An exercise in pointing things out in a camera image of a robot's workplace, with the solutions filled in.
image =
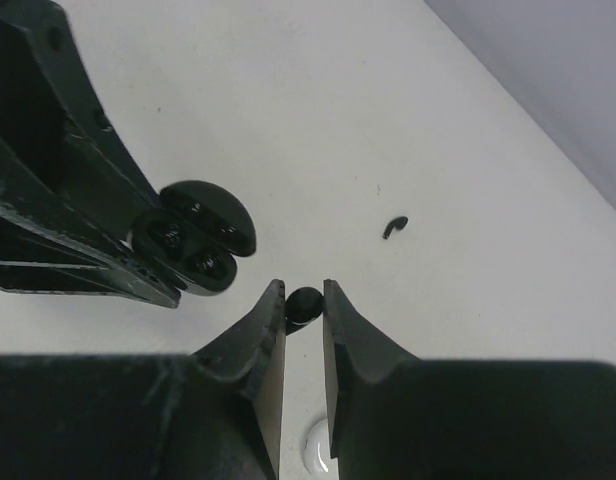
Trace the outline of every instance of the gray wall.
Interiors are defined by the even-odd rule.
[[[426,0],[616,208],[616,0]]]

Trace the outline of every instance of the white surface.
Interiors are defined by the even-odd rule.
[[[0,293],[0,352],[190,352],[271,278],[334,278],[422,357],[616,364],[616,212],[422,1],[63,5],[155,187],[229,189],[259,251],[176,311]],[[319,322],[287,342],[282,479],[308,478],[323,384]]]

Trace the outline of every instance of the small black curved object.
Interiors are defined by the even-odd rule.
[[[396,228],[397,230],[403,230],[406,225],[408,225],[408,217],[397,217],[390,221],[388,225],[386,225],[386,229],[384,230],[384,234],[382,237],[384,240],[388,240],[392,231]]]
[[[232,193],[200,180],[174,183],[160,192],[163,205],[233,255],[257,250],[255,226],[248,210]]]
[[[324,296],[312,287],[302,287],[286,300],[286,334],[301,330],[318,318],[324,310]]]
[[[64,10],[0,0],[0,290],[175,308],[180,292],[122,243],[161,203],[104,110]]]
[[[237,275],[230,253],[166,210],[140,215],[129,235],[133,251],[151,258],[181,290],[198,295],[223,292]]]

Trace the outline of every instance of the white round object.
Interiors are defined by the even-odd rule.
[[[315,478],[338,479],[337,460],[330,458],[328,420],[317,422],[308,432],[303,451],[306,470]]]

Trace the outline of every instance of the black plastic part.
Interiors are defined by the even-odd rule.
[[[388,225],[386,225],[382,238],[384,240],[388,240],[388,237],[390,237],[390,234],[392,233],[394,229],[403,230],[404,228],[406,228],[406,225],[408,225],[408,217],[401,216],[401,217],[392,219],[388,223]]]
[[[248,212],[205,182],[165,192],[179,217],[163,211],[115,133],[63,9],[49,0],[0,1],[0,289],[119,295],[171,308],[178,289],[224,291],[237,273],[228,250],[245,256],[256,248]],[[203,207],[187,211],[181,192]],[[144,229],[154,215],[168,218]],[[134,252],[123,243],[131,228]]]
[[[331,453],[341,480],[616,479],[616,368],[422,361],[324,285]]]
[[[250,214],[227,190],[212,183],[187,180],[169,185],[160,196],[168,210],[230,253],[248,257],[257,250]]]
[[[319,318],[324,310],[324,296],[312,287],[298,288],[286,300],[286,333],[301,330]]]
[[[182,290],[198,295],[223,292],[237,275],[237,262],[190,224],[166,210],[149,210],[130,233],[133,251],[151,258]]]
[[[191,356],[0,357],[0,479],[277,479],[284,297]]]

